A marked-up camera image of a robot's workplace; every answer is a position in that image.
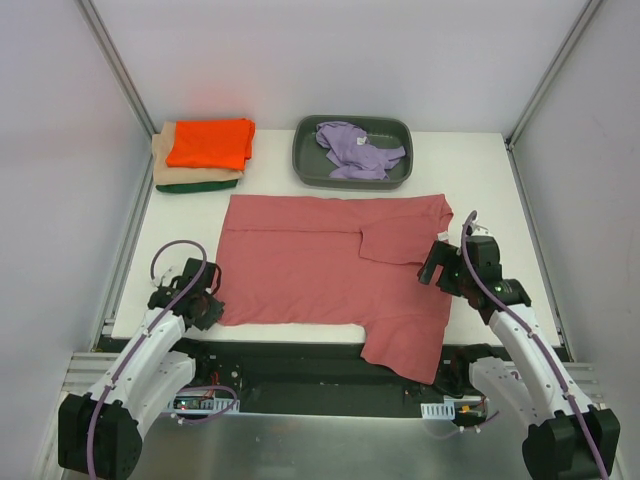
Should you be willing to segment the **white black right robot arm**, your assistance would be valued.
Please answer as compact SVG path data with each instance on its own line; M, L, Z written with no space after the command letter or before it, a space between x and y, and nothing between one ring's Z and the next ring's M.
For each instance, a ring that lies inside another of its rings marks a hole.
M478 391L524 429L522 456L533 479L607 479L620 422L579 387L544 338L525 288L502 275L496 240L464 235L459 247L437 240L418 279L465 299L502 342L508 368L488 344L456 351L448 375L461 394Z

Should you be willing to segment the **pink t shirt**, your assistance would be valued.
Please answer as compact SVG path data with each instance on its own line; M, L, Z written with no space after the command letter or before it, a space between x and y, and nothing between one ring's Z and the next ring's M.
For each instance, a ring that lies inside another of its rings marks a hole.
M435 380L451 298L418 273L453 212L443 195L235 195L216 261L225 326L360 326L364 360Z

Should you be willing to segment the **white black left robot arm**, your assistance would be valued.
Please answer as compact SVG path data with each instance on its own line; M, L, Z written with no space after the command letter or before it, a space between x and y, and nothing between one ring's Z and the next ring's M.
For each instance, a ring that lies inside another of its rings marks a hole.
M114 363L84 394L58 409L60 467L95 479L127 479L155 420L184 387L199 389L210 363L175 350L190 329L206 331L224 312L215 295L221 268L190 258L181 274L151 294L135 334Z

